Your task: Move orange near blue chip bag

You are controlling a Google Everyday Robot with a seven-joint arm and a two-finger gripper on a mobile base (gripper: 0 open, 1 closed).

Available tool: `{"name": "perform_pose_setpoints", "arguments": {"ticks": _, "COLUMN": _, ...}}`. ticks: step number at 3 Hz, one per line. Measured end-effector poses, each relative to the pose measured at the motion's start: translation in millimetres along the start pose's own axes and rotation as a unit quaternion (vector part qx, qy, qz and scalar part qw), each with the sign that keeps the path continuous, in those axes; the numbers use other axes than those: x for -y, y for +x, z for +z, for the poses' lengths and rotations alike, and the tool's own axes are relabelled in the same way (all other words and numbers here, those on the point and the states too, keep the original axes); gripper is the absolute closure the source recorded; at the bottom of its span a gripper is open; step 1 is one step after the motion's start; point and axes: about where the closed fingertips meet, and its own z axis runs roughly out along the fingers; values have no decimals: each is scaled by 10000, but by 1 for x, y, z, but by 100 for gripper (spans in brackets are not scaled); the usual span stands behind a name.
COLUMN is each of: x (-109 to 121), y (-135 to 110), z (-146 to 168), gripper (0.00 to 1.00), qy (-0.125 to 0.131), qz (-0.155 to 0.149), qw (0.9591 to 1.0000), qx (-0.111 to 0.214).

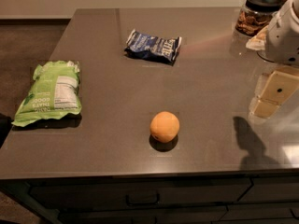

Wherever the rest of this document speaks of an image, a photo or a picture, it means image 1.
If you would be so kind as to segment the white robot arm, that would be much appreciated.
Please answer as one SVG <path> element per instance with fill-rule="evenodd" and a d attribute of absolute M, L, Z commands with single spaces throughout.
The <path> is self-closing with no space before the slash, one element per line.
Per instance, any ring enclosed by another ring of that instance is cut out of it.
<path fill-rule="evenodd" d="M 299 88 L 299 0 L 288 0 L 246 47 L 278 64 L 259 78 L 249 108 L 253 115 L 267 119 Z"/>

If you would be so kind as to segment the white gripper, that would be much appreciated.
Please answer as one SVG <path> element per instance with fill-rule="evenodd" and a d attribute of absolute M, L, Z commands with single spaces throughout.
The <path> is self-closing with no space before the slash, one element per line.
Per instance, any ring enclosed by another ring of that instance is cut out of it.
<path fill-rule="evenodd" d="M 265 50 L 273 54 L 275 63 L 299 64 L 299 0 L 288 0 L 270 21 Z M 281 66 L 271 74 L 263 74 L 249 111 L 268 119 L 299 89 L 299 69 Z"/>

